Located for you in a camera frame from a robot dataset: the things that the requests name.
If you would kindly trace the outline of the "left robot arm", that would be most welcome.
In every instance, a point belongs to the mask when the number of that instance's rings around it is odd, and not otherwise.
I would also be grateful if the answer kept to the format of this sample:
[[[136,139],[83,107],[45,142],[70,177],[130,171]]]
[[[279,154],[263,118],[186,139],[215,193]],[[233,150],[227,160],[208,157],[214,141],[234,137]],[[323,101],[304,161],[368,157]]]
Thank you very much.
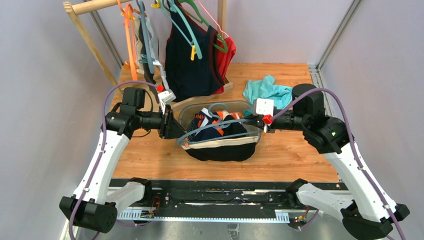
[[[69,231],[81,227],[98,233],[108,233],[118,215],[134,203],[154,204],[156,196],[150,180],[133,177],[123,187],[108,193],[117,163],[135,131],[157,130],[162,139],[177,139],[185,130],[175,120],[170,102],[176,96],[171,90],[158,87],[160,109],[141,111],[146,90],[124,89],[122,101],[105,114],[96,153],[80,184],[71,196],[60,200],[59,208],[69,221]]]

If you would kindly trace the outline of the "navy orange boxer underwear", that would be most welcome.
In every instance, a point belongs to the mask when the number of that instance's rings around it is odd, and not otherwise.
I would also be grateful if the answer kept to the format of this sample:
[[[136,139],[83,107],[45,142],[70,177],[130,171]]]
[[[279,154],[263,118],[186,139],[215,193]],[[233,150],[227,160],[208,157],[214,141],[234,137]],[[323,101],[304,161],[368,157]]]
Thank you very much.
[[[212,112],[212,114],[214,115],[218,115],[219,118],[222,121],[227,121],[227,120],[234,120],[235,118],[226,110],[223,111],[217,111],[217,112]],[[219,118],[218,117],[214,117],[211,116],[208,113],[208,110],[206,108],[203,108],[199,113],[196,113],[194,115],[194,119],[191,120],[191,122],[189,123],[188,127],[187,127],[187,131],[191,132],[194,131],[196,129],[199,129],[201,127],[205,127],[208,126],[210,124],[215,124],[219,122]],[[215,127],[209,127],[206,129],[203,129],[199,132],[196,132],[194,134],[191,134],[187,137],[187,140],[189,142],[200,142],[200,141],[204,141],[204,140],[209,140],[209,139],[215,139],[218,137],[223,137],[225,135],[225,131],[227,129],[229,129],[230,127],[226,127],[226,128],[215,128]]]

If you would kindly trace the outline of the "teal clip hanger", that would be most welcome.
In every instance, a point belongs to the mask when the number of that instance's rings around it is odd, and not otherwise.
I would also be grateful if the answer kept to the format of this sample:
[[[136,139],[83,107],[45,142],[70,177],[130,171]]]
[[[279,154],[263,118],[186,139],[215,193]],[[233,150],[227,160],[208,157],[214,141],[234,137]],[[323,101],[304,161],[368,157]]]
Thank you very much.
[[[186,19],[185,15],[183,14],[183,12],[180,10],[180,7],[175,3],[174,0],[167,0],[168,2],[168,9],[170,12],[173,13],[177,13],[180,16],[180,19],[182,20],[183,24],[186,27],[186,31],[189,34],[190,37],[187,37],[187,35],[185,34],[185,32],[181,29],[180,25],[177,24],[170,15],[166,14],[166,8],[165,8],[165,4],[162,3],[160,0],[155,0],[154,3],[152,3],[150,6],[154,9],[160,9],[162,12],[164,12],[164,14],[171,20],[172,24],[174,27],[176,27],[178,29],[178,31],[181,33],[181,35],[184,37],[184,39],[188,42],[188,44],[190,45],[190,60],[194,61],[195,57],[197,57],[199,60],[201,60],[203,58],[203,54],[200,48],[200,45],[196,39],[196,36],[193,32],[193,30],[191,29],[191,26],[188,22],[188,20]]]

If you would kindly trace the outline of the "orange hanger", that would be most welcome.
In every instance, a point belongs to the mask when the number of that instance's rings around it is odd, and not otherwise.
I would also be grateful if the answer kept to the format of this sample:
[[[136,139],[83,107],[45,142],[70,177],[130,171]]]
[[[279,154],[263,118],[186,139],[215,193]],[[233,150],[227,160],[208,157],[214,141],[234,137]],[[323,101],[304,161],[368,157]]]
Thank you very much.
[[[133,6],[126,1],[126,4],[123,5],[123,0],[117,0],[117,5],[120,9],[120,15],[123,17],[123,26],[125,31],[126,39],[126,48],[128,53],[128,60],[124,62],[123,69],[129,70],[131,79],[133,81],[138,81],[138,72],[139,69],[137,65],[137,52],[136,52],[136,31],[135,31],[135,22],[137,17],[141,16],[140,10],[133,8]]]

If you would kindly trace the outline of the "black cream-band underwear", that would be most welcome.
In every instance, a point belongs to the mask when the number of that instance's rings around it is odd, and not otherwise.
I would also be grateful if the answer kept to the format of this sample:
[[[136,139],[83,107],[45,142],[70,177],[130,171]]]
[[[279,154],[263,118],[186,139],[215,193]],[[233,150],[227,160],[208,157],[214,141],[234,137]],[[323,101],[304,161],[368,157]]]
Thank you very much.
[[[182,145],[182,149],[199,161],[243,162],[255,153],[259,136],[244,136]]]

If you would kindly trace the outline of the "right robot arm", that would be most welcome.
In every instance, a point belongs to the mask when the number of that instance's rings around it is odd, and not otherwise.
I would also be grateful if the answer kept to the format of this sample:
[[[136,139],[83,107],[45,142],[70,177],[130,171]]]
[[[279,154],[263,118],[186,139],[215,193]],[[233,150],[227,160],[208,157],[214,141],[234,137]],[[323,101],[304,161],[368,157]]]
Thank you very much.
[[[288,204],[332,216],[357,240],[386,239],[393,229],[405,239],[400,222],[410,210],[391,199],[378,183],[360,154],[347,117],[326,114],[324,95],[328,92],[313,84],[298,84],[284,109],[278,110],[267,99],[259,98],[246,117],[249,125],[266,133],[301,131],[304,140],[331,163],[350,192],[350,197],[339,196],[299,178],[285,190]]]

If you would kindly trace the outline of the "grey-blue clip hanger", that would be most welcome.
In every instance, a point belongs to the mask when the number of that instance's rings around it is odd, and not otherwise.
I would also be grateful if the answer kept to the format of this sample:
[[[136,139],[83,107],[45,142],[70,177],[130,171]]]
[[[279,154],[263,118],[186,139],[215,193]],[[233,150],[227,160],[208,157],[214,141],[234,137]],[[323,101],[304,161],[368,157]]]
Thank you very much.
[[[179,137],[175,143],[174,143],[174,148],[176,148],[177,146],[182,146],[185,143],[187,144],[196,144],[196,143],[205,143],[205,142],[210,142],[210,141],[215,141],[215,140],[221,140],[221,139],[228,139],[230,137],[239,137],[239,136],[247,136],[250,134],[259,134],[259,136],[262,134],[262,130],[254,130],[254,131],[248,131],[247,133],[238,133],[238,134],[232,134],[232,135],[228,135],[228,136],[222,136],[222,137],[217,137],[217,138],[210,138],[210,139],[206,139],[203,141],[189,141],[189,140],[185,140],[185,138],[191,136],[191,135],[195,135],[196,133],[199,133],[202,130],[206,130],[209,128],[214,128],[216,130],[223,130],[225,128],[228,128],[231,126],[231,124],[233,123],[239,123],[241,125],[247,125],[248,120],[247,119],[234,119],[234,120],[222,120],[222,118],[220,116],[218,116],[217,114],[213,114],[212,113],[212,108],[215,106],[223,106],[224,109],[227,111],[229,109],[228,107],[228,103],[235,103],[236,101],[224,101],[224,102],[213,102],[213,103],[208,103],[208,108],[207,108],[207,114],[210,115],[211,117],[215,117],[218,119],[218,122],[216,123],[211,123],[202,127],[198,127],[197,129],[188,131],[187,133],[183,134],[181,137]]]

